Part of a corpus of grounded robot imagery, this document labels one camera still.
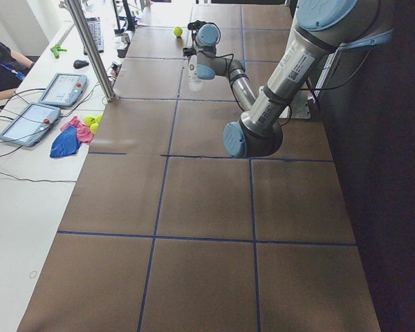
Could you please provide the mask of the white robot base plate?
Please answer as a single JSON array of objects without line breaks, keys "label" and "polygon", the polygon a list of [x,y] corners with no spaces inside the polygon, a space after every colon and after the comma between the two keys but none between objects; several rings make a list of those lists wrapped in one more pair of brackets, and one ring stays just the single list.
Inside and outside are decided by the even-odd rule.
[{"label": "white robot base plate", "polygon": [[[312,88],[326,88],[331,76],[335,73],[337,65],[340,61],[341,52],[337,50],[335,53],[326,55],[318,65],[310,72],[308,81]],[[293,111],[293,119],[317,121],[319,117],[319,111],[313,101],[313,96],[307,89],[307,85],[302,86],[294,97],[291,108]]]}]

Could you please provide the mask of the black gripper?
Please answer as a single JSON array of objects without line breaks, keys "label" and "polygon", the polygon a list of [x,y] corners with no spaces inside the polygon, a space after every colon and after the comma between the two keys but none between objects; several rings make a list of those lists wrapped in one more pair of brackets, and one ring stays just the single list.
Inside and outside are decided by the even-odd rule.
[{"label": "black gripper", "polygon": [[183,56],[184,57],[191,57],[196,55],[195,47],[185,47],[183,48]]}]

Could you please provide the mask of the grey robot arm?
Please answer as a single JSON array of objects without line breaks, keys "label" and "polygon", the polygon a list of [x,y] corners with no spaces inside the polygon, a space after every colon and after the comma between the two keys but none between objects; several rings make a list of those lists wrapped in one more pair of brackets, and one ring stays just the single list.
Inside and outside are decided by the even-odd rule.
[{"label": "grey robot arm", "polygon": [[336,50],[371,49],[390,41],[394,1],[298,1],[284,56],[260,93],[255,93],[242,62],[216,53],[221,34],[212,22],[193,21],[195,56],[191,81],[226,77],[243,111],[223,131],[223,145],[234,158],[269,156],[282,144],[279,116],[320,60]]}]

